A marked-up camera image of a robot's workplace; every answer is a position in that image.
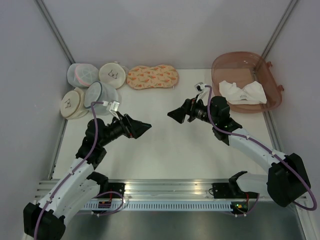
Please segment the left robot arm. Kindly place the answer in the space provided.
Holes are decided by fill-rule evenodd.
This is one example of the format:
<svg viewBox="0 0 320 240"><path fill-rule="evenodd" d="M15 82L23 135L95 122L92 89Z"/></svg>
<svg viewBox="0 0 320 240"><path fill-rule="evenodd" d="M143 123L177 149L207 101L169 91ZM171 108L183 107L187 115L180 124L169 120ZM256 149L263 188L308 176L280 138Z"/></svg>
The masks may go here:
<svg viewBox="0 0 320 240"><path fill-rule="evenodd" d="M108 177L95 171L107 154L105 146L121 136L138 139L151 127L120 113L110 124L96 116L89 121L65 175L41 200L24 207L24 233L35 240L61 239L69 222L87 202L109 193Z"/></svg>

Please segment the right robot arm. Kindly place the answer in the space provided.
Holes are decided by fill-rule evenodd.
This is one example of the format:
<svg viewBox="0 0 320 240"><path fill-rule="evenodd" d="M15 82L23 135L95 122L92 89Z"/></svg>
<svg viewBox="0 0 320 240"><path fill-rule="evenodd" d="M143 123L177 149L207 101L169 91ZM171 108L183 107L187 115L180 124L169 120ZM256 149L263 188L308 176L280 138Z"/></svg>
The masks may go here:
<svg viewBox="0 0 320 240"><path fill-rule="evenodd" d="M260 143L231 118L230 106L224 97L214 96L208 105L196 98L186 99L181 107L167 115L180 124L186 116L188 122L199 119L212 123L212 131L219 141L239 150L266 172L259 175L243 170L230 177L228 192L231 196L239 198L245 192L251 192L270 197L279 206L286 207L311 191L302 158Z"/></svg>

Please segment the white mesh bag blue zipper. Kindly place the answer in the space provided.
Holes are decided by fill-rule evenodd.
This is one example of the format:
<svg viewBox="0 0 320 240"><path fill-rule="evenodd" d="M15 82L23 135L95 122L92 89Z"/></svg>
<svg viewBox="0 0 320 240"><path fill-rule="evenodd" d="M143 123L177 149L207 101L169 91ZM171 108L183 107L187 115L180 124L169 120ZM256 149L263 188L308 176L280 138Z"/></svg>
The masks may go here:
<svg viewBox="0 0 320 240"><path fill-rule="evenodd" d="M85 92L84 107L91 111L91 103L94 102L93 108L96 115L108 115L110 112L106 111L103 101L117 101L120 103L121 97L113 86L96 81Z"/></svg>

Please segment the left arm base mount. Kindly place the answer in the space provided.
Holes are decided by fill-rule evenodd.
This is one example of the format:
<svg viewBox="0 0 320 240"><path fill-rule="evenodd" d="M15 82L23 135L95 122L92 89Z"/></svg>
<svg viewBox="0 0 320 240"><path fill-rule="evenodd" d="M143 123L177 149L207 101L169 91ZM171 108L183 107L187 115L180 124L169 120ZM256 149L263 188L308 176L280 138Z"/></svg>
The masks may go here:
<svg viewBox="0 0 320 240"><path fill-rule="evenodd" d="M120 200L125 193L124 182L109 182L107 186L103 188L99 193L101 194L99 199L108 199L112 201L113 199Z"/></svg>

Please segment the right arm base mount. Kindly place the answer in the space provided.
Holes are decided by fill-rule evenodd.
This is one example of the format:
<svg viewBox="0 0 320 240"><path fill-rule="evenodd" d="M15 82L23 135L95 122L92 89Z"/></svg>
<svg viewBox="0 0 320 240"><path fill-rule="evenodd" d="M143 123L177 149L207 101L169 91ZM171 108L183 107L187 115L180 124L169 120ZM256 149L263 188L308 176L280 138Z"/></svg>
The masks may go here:
<svg viewBox="0 0 320 240"><path fill-rule="evenodd" d="M214 199L256 199L258 194L255 192L243 192L239 188L232 190L227 182L212 183L211 192Z"/></svg>

